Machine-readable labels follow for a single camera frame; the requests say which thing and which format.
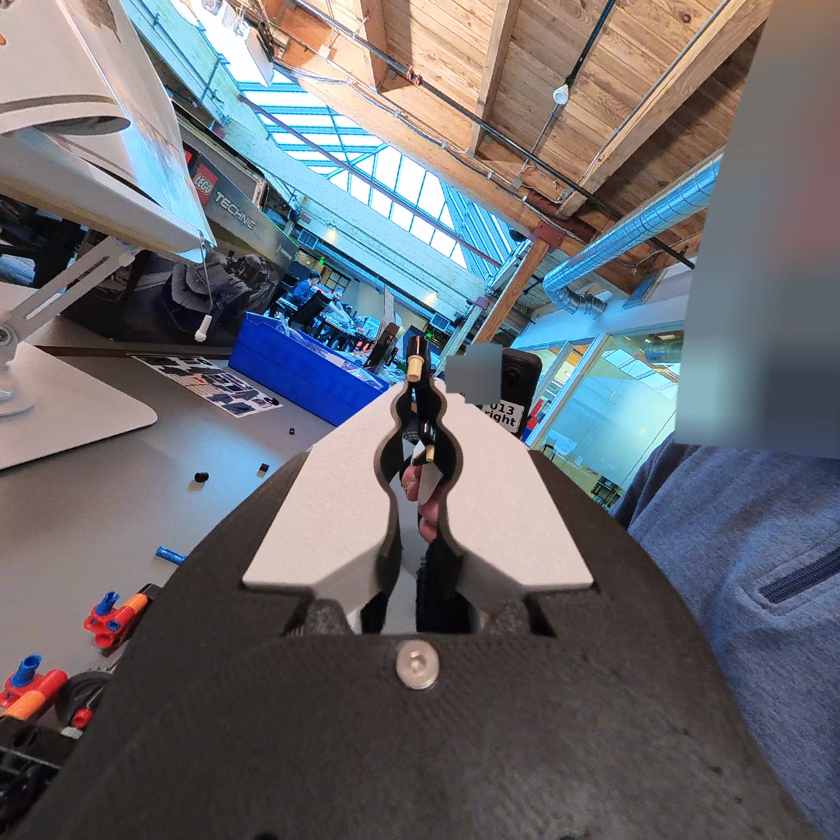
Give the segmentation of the dark lego set box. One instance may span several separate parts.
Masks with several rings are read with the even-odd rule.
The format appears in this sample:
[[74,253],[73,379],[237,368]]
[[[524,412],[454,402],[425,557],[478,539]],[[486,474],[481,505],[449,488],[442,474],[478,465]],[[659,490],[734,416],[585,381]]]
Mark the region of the dark lego set box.
[[298,247],[263,209],[266,178],[186,111],[175,107],[186,167],[215,246],[201,265],[141,251],[62,313],[114,341],[232,347],[244,316],[264,314]]

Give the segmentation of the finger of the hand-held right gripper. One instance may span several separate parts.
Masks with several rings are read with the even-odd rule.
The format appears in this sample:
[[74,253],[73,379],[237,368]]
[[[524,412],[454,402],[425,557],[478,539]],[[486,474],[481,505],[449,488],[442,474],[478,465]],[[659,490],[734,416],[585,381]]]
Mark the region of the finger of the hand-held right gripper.
[[413,467],[418,482],[417,503],[426,504],[436,488],[444,479],[444,474],[436,465],[434,444],[418,441],[413,450]]

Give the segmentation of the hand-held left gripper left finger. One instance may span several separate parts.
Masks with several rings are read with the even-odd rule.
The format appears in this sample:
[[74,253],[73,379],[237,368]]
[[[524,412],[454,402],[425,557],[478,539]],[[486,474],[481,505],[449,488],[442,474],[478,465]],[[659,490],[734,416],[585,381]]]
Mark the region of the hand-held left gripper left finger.
[[359,613],[390,592],[400,571],[398,511],[391,482],[404,460],[394,385],[308,451],[250,566],[245,588],[305,593]]

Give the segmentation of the lego chassis assembly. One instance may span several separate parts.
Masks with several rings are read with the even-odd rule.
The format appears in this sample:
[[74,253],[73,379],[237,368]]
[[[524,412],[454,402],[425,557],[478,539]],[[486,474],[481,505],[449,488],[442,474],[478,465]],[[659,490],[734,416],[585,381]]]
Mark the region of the lego chassis assembly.
[[[100,653],[115,653],[133,635],[162,587],[149,583],[130,598],[107,592],[83,627]],[[2,682],[1,835],[21,823],[74,752],[102,703],[117,663],[69,675],[41,670],[42,657],[23,658]]]

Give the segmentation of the wooden post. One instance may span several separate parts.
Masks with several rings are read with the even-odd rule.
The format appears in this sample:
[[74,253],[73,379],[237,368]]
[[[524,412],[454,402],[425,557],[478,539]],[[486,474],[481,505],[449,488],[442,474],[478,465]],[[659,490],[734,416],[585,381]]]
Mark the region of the wooden post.
[[485,319],[480,324],[472,343],[489,343],[494,339],[501,324],[551,248],[551,244],[542,238],[526,239],[516,245],[497,270],[486,290],[486,293],[497,292],[497,297],[486,305],[480,306],[479,301],[474,303],[464,323],[457,328],[445,345],[436,369],[437,373],[444,371],[448,358],[455,355],[465,344],[469,332],[476,325],[480,315],[485,315]]

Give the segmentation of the person's blue sweater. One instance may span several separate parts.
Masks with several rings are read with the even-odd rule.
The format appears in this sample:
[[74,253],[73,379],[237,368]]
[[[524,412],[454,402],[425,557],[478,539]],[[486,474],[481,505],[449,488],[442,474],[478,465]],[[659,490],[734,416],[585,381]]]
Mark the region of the person's blue sweater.
[[702,627],[783,786],[838,838],[838,459],[669,434],[611,514]]

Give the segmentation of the white book stand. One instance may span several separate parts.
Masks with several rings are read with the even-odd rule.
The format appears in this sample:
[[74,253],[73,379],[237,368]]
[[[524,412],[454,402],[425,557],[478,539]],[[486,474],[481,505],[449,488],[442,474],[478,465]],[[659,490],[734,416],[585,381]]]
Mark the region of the white book stand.
[[2,194],[106,235],[44,287],[2,313],[2,469],[152,425],[153,409],[28,342],[69,305],[142,250],[182,263],[201,261],[214,243],[187,173],[176,118],[167,128],[140,121],[110,135],[124,149],[131,183],[81,153],[72,141],[36,128],[2,136]]

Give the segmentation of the hanging light fixture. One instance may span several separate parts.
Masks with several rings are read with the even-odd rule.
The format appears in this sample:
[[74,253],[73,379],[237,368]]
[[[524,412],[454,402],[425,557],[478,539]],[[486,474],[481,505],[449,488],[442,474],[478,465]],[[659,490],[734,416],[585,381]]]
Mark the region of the hanging light fixture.
[[275,74],[273,59],[267,55],[256,27],[242,11],[225,1],[220,3],[216,22],[222,43],[220,50],[236,81],[269,88]]

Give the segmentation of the printed sticker sheet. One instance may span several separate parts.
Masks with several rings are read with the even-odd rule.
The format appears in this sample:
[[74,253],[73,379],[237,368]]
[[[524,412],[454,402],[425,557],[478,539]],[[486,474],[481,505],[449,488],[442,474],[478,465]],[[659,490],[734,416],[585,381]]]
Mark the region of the printed sticker sheet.
[[266,396],[273,396],[201,356],[146,353],[132,358],[233,417],[249,417],[281,407],[281,403],[273,406],[266,402]]

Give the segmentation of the person's right hand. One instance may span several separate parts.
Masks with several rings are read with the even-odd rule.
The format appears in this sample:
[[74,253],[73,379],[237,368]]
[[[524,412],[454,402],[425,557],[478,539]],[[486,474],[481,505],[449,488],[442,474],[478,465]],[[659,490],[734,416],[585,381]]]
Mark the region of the person's right hand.
[[447,482],[441,479],[435,487],[432,495],[421,504],[419,491],[422,483],[423,467],[414,466],[411,459],[407,459],[403,465],[401,484],[408,502],[416,503],[417,526],[422,539],[429,544],[434,543],[438,535],[438,515],[440,498],[443,495]]

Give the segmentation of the black lego beam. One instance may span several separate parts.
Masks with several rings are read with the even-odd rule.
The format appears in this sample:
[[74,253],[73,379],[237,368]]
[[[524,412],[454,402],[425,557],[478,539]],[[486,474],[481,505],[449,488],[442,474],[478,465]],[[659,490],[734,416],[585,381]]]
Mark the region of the black lego beam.
[[406,382],[412,395],[416,414],[416,436],[421,445],[418,455],[413,456],[414,466],[425,466],[435,462],[436,430],[432,405],[432,372],[427,341],[423,335],[408,340],[406,346]]

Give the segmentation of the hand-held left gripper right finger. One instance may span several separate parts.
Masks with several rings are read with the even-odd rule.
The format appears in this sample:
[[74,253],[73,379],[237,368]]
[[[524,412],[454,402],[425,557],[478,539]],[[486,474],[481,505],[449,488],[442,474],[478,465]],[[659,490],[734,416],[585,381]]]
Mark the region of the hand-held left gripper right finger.
[[438,421],[446,489],[416,575],[416,629],[465,634],[476,613],[530,595],[584,592],[594,577],[527,448],[458,393]]

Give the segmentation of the blue storage bin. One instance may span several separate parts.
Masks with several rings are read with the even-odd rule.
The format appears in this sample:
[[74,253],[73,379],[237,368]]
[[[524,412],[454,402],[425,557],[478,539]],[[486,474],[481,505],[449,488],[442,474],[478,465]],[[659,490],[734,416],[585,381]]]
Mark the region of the blue storage bin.
[[252,312],[242,321],[228,365],[334,426],[391,387],[285,321]]

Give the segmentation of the silver air duct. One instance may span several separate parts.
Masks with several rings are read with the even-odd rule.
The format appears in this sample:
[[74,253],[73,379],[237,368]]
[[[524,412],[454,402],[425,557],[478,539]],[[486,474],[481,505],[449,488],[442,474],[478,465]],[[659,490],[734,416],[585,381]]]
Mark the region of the silver air duct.
[[683,174],[664,191],[648,199],[542,281],[545,294],[558,308],[598,318],[606,303],[593,295],[570,289],[573,282],[603,267],[616,257],[652,239],[708,207],[718,178],[725,147]]

